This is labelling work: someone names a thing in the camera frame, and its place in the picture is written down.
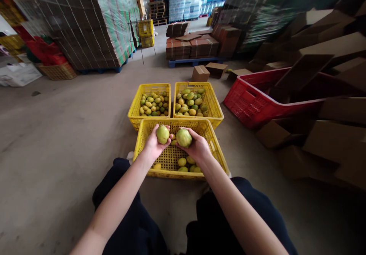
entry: plastic crate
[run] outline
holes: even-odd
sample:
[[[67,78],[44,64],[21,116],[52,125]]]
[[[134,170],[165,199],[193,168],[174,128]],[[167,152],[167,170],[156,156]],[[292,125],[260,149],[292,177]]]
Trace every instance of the plastic crate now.
[[[290,68],[276,69],[238,76],[224,104],[249,129],[259,127],[274,118],[283,118],[319,110],[327,97],[340,95],[364,96],[354,87],[330,75],[318,73],[298,94],[298,102],[279,103],[264,92],[274,86]]]
[[[19,50],[24,45],[24,41],[19,35],[0,37],[0,44],[8,51]]]
[[[133,160],[135,160],[138,154],[141,153],[145,146],[145,142],[151,131],[154,129],[156,124],[164,124],[170,126],[170,132],[176,134],[179,127],[191,128],[199,135],[203,136],[210,147],[212,155],[220,163],[227,175],[230,174],[229,168],[226,164],[224,155],[222,154],[220,145],[216,138],[215,132],[212,125],[208,119],[193,119],[193,118],[153,118],[153,119],[143,119],[138,131],[137,142],[135,147],[135,153],[133,155]],[[178,172],[180,168],[178,166],[178,159],[187,157],[187,153],[177,146],[169,145],[157,158],[153,166],[157,163],[161,163],[162,169],[155,170],[150,169],[148,176],[159,177],[159,178],[170,178],[170,179],[190,179],[190,180],[205,180],[202,173],[191,173],[191,172]]]
[[[154,25],[152,19],[138,22],[138,33],[140,37],[152,37],[154,35]]]
[[[50,80],[73,79],[77,76],[68,62],[61,65],[39,66],[39,69],[48,76]]]
[[[162,92],[166,92],[169,97],[169,109],[167,117],[159,117],[162,119],[170,118],[171,113],[171,96],[170,96],[170,84],[169,83],[155,83],[155,84],[141,84],[136,92],[136,95],[132,101],[130,110],[128,111],[128,118],[134,129],[138,132],[138,128],[140,127],[140,123],[144,118],[151,119],[156,117],[143,117],[140,116],[140,108],[141,108],[141,97],[142,94],[151,94],[154,92],[157,95],[160,95]]]
[[[206,90],[205,98],[203,101],[209,107],[209,113],[211,116],[204,117],[207,118],[211,124],[213,129],[216,129],[218,125],[223,121],[224,114],[222,113],[220,104],[215,95],[214,89],[212,88],[211,83],[209,82],[177,82],[175,83],[174,89],[174,106],[173,106],[173,118],[203,118],[197,116],[180,116],[175,113],[175,104],[176,104],[176,96],[178,93],[182,93],[184,89],[191,89],[192,92],[197,92],[198,89],[203,88]]]
[[[154,46],[154,36],[141,37],[141,47],[149,48]]]

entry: yellow plastic crate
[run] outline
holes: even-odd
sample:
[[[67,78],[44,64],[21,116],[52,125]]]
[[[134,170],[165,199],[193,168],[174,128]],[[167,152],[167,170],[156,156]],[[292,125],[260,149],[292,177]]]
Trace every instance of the yellow plastic crate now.
[[[149,95],[151,92],[154,92],[157,95],[162,94],[162,92],[166,92],[169,97],[169,109],[168,109],[168,116],[167,117],[159,117],[162,119],[170,118],[171,108],[172,108],[172,101],[170,96],[170,84],[169,83],[155,83],[155,84],[141,84],[138,89],[137,93],[135,95],[135,98],[132,101],[130,110],[128,112],[128,118],[130,119],[130,122],[132,123],[132,126],[134,129],[138,132],[138,128],[140,127],[140,123],[144,118],[152,119],[157,117],[142,117],[140,114],[140,108],[141,108],[141,97],[142,94]]]
[[[152,37],[141,37],[141,46],[143,48],[149,48],[154,46],[154,36]]]
[[[197,93],[197,90],[203,88],[206,90],[205,98],[203,101],[209,107],[209,115],[208,117],[197,117],[197,116],[180,116],[175,113],[175,104],[176,104],[176,96],[178,93],[182,93],[184,89],[191,89],[192,92]],[[177,82],[175,83],[175,90],[173,96],[173,118],[207,118],[211,124],[213,129],[215,130],[218,125],[223,121],[224,114],[222,113],[220,104],[215,95],[214,89],[212,88],[211,83],[209,82]]]
[[[24,45],[24,41],[19,35],[0,37],[0,44],[8,51],[19,50]]]
[[[138,22],[138,33],[140,37],[151,37],[154,35],[153,20],[147,19]]]
[[[151,134],[151,131],[154,129],[157,123],[159,125],[169,125],[170,132],[173,134],[176,134],[176,132],[179,130],[179,127],[187,127],[194,130],[200,136],[203,136],[207,140],[211,153],[215,159],[220,163],[225,173],[227,175],[230,174],[224,155],[222,154],[220,145],[218,144],[215,132],[210,121],[206,118],[194,119],[188,117],[163,119],[154,117],[150,119],[143,119],[138,131],[133,160],[135,160],[138,154],[140,154],[143,150],[148,136]],[[187,153],[177,146],[169,145],[153,164],[154,166],[157,163],[161,163],[162,169],[155,170],[151,168],[148,172],[148,176],[170,179],[205,180],[205,177],[202,173],[177,171],[180,168],[178,166],[178,159],[185,158],[187,156]]]

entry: person's right hand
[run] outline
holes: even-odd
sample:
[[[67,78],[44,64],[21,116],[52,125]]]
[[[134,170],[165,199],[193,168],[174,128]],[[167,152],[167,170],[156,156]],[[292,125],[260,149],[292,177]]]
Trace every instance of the person's right hand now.
[[[189,148],[184,148],[180,146],[178,142],[176,143],[176,146],[178,146],[183,151],[185,151],[189,156],[191,156],[197,163],[197,166],[199,166],[202,169],[204,165],[211,162],[212,159],[215,159],[211,153],[209,144],[207,143],[204,137],[194,132],[191,128],[185,128],[185,127],[181,128],[187,129],[189,131],[190,135],[192,136],[192,143],[189,146]]]

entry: hand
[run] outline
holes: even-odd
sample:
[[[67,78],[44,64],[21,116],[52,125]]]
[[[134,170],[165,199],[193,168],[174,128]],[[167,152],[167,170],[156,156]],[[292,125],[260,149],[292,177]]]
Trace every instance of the hand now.
[[[191,156],[197,165],[202,169],[205,168],[207,164],[210,162],[216,161],[213,157],[209,144],[206,139],[196,132],[194,132],[191,128],[181,127],[182,129],[187,129],[190,135],[192,136],[192,143],[189,148],[184,148],[176,143],[176,146],[185,151],[189,156]]]
[[[172,142],[173,135],[169,135],[168,141],[166,144],[161,144],[157,140],[156,130],[159,128],[159,125],[156,124],[154,129],[152,130],[150,136],[146,140],[145,147],[143,151],[145,151],[150,157],[152,157],[152,164],[156,161],[156,159],[161,155],[165,148],[169,146]]]

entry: wicker basket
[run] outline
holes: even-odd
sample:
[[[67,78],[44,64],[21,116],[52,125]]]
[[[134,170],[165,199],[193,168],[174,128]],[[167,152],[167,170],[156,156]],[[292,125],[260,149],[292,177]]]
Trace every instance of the wicker basket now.
[[[187,127],[194,130],[197,134],[203,136],[207,140],[207,143],[209,144],[211,153],[214,158],[220,163],[225,173],[227,175],[230,174],[229,168],[226,164],[224,155],[222,154],[215,132],[212,128],[210,121],[206,118],[194,119],[188,117],[164,119],[153,117],[143,119],[137,135],[137,142],[135,147],[135,153],[133,155],[133,160],[137,158],[138,154],[140,154],[145,147],[145,142],[157,123],[159,125],[169,125],[170,132],[174,134],[176,134],[176,132],[179,130],[179,127]],[[205,177],[202,173],[177,171],[180,168],[178,166],[178,159],[185,158],[187,156],[187,153],[179,147],[169,145],[153,164],[154,166],[155,164],[160,163],[162,169],[157,170],[151,168],[147,175],[152,177],[170,179],[205,180]]]
[[[48,76],[50,80],[73,79],[77,76],[68,62],[54,66],[39,66],[39,69]]]

